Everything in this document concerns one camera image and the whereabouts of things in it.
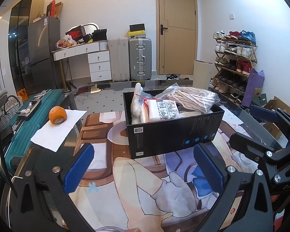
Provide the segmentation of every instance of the wicker basket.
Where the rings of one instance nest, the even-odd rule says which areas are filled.
[[[22,97],[21,96],[8,96],[3,107],[0,109],[0,131],[3,130],[10,119],[22,106]]]

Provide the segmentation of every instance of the wooden door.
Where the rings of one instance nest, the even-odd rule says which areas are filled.
[[[196,56],[195,0],[159,0],[159,19],[159,73],[193,74]]]

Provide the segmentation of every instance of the purple bag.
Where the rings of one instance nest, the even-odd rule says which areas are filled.
[[[262,88],[264,83],[264,72],[263,70],[260,72],[257,72],[254,68],[251,69],[248,83],[246,87],[246,91],[244,94],[244,99],[242,101],[243,106],[250,107],[252,97],[254,95],[254,89],[255,88]]]

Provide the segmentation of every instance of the red sneaker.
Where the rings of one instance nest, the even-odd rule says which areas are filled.
[[[226,39],[236,39],[238,40],[238,36],[240,36],[240,32],[230,32],[229,35],[225,36]]]
[[[243,73],[243,61],[237,61],[236,71]]]
[[[243,74],[248,75],[250,74],[251,71],[251,63],[242,61],[243,62]]]

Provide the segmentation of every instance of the orange fruit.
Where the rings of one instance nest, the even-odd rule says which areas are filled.
[[[67,120],[67,113],[60,106],[55,106],[49,111],[49,120],[52,124],[61,124],[62,122]]]

